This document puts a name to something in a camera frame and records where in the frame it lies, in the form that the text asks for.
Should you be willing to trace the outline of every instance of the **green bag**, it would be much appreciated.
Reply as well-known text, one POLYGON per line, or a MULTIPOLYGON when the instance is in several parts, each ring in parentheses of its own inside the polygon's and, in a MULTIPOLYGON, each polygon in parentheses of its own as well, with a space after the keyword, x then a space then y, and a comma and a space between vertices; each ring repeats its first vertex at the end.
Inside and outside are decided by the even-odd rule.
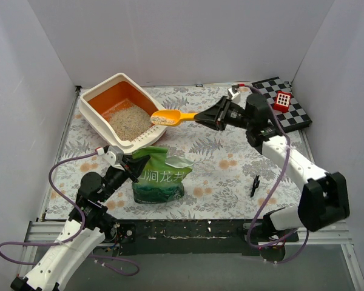
POLYGON ((137 203, 166 203, 184 196, 182 180, 192 171, 193 162, 177 156, 167 157, 167 148, 144 147, 133 152, 134 159, 149 155, 138 183, 132 183, 137 203))

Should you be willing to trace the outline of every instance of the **patterned mat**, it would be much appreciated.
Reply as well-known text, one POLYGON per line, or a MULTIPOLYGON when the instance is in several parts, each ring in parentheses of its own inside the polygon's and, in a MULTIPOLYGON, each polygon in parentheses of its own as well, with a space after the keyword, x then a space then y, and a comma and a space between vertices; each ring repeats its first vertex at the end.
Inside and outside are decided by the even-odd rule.
MULTIPOLYGON (((184 112, 204 110, 226 94, 227 87, 154 87, 146 90, 168 109, 184 112)), ((241 97, 245 104, 248 92, 241 97)), ((299 132, 289 134, 292 146, 305 155, 299 132)), ((92 152, 106 143, 82 117, 78 108, 73 115, 62 159, 92 152)), ((155 144, 167 147, 169 155, 195 161, 184 180, 185 196, 167 204, 137 204, 130 182, 126 182, 106 202, 109 213, 118 219, 235 219, 252 218, 275 183, 280 169, 249 146, 242 129, 227 127, 223 132, 209 130, 194 122, 170 127, 155 144), (255 175, 260 186, 250 198, 255 175)), ((100 157, 67 163, 58 168, 55 184, 72 200, 81 177, 95 171, 104 174, 108 164, 100 157)), ((300 191, 287 177, 279 185, 264 213, 297 204, 300 191)), ((66 219, 72 207, 51 192, 46 219, 66 219)))

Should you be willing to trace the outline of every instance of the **checkerboard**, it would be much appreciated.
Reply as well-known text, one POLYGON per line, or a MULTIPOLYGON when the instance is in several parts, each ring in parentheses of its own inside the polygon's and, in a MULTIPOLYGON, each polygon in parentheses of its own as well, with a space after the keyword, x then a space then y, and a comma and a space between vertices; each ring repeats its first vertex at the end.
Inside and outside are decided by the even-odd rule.
MULTIPOLYGON (((258 88, 262 94, 267 97, 268 103, 274 108, 275 98, 279 90, 287 93, 291 92, 291 86, 288 82, 283 82, 279 77, 262 80, 252 83, 252 86, 258 88)), ((294 95, 290 101, 289 111, 282 113, 275 110, 277 118, 279 119, 285 132, 293 132, 294 130, 299 130, 305 128, 312 123, 310 117, 302 109, 301 105, 294 98, 294 95)))

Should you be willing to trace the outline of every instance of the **orange litter box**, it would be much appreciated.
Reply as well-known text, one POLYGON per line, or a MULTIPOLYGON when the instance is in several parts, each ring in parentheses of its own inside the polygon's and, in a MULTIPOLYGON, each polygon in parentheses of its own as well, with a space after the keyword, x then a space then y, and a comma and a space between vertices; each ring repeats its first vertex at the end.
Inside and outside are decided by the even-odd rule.
POLYGON ((121 148, 125 154, 149 146, 166 131, 166 126, 152 125, 134 140, 122 140, 113 130, 109 121, 119 111, 136 106, 151 116, 164 107, 123 73, 116 74, 98 84, 80 97, 79 110, 87 122, 105 141, 121 148))

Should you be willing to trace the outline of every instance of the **white backdrop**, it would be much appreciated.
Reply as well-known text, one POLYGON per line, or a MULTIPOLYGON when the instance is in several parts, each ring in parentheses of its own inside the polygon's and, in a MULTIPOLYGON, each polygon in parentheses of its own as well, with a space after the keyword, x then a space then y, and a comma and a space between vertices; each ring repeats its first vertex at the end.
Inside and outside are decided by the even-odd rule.
MULTIPOLYGON (((28 2, 0 0, 0 243, 23 241, 38 215, 74 90, 28 2)), ((0 258, 0 290, 17 269, 0 258)))
POLYGON ((292 80, 333 0, 29 0, 71 80, 292 80))
POLYGON ((335 1, 294 80, 314 121, 316 162, 348 183, 348 225, 364 275, 364 0, 335 1))

